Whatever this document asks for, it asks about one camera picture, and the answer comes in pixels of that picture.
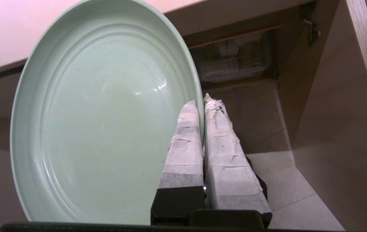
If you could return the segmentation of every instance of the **cabinet door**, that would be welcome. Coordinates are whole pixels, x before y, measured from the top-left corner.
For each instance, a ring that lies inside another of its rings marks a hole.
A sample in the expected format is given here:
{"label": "cabinet door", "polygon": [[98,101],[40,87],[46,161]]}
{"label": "cabinet door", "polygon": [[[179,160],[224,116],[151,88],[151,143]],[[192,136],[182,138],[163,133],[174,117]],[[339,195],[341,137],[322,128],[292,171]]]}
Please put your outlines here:
{"label": "cabinet door", "polygon": [[279,76],[295,162],[346,230],[367,231],[367,8],[323,0],[312,19],[319,41],[303,31]]}

